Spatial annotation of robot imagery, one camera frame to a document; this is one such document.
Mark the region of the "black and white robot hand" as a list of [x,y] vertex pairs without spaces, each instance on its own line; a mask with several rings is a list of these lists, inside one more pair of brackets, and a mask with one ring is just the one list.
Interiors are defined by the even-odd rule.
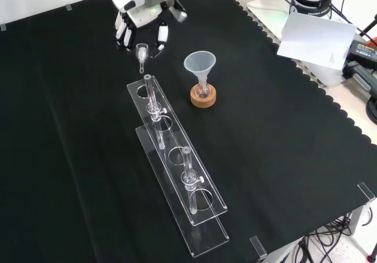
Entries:
[[154,58],[165,48],[168,40],[168,23],[163,15],[169,11],[178,21],[187,18],[187,12],[178,0],[112,0],[118,9],[114,23],[115,40],[119,48],[134,49],[137,31],[153,26],[157,28],[157,38],[151,56]]

